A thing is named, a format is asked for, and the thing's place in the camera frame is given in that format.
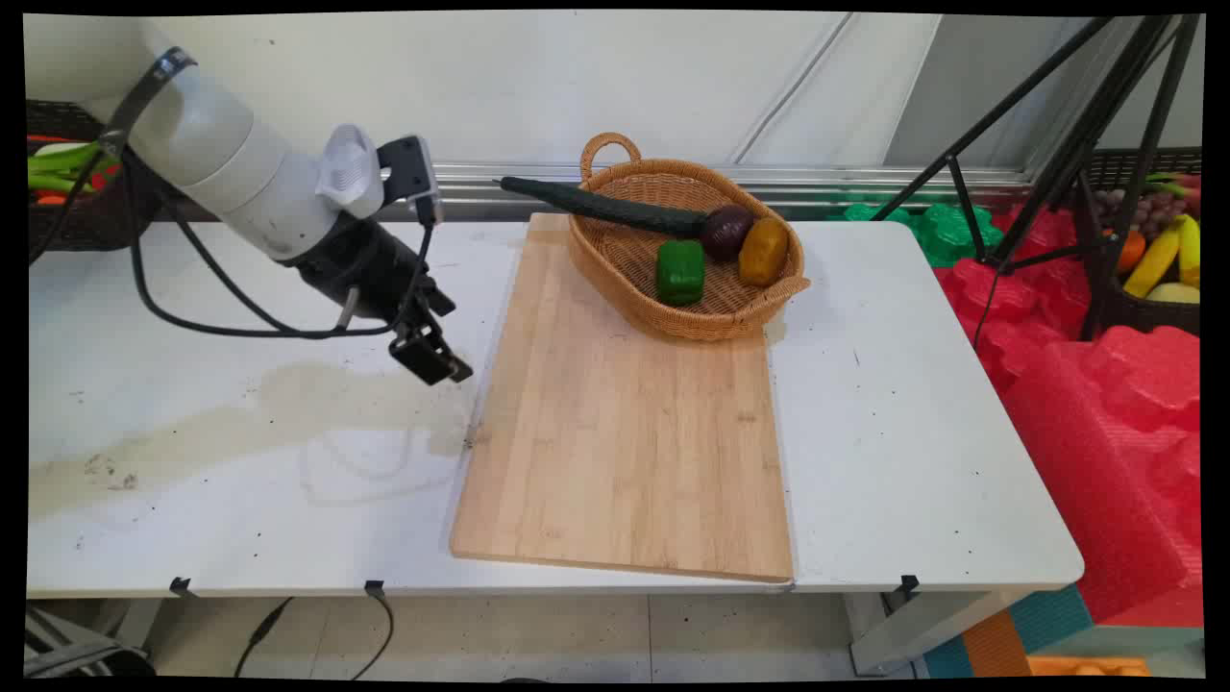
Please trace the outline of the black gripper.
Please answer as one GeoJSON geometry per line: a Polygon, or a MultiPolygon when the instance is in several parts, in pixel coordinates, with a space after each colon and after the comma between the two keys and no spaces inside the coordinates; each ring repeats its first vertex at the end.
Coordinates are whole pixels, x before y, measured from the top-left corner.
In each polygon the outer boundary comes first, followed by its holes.
{"type": "Polygon", "coordinates": [[[433,232],[434,224],[423,225],[421,248],[413,251],[381,222],[342,216],[319,245],[288,263],[305,284],[342,307],[335,333],[351,329],[355,318],[381,321],[387,329],[419,324],[395,337],[387,355],[429,386],[474,377],[474,368],[451,350],[435,321],[456,305],[430,277],[433,232]]]}

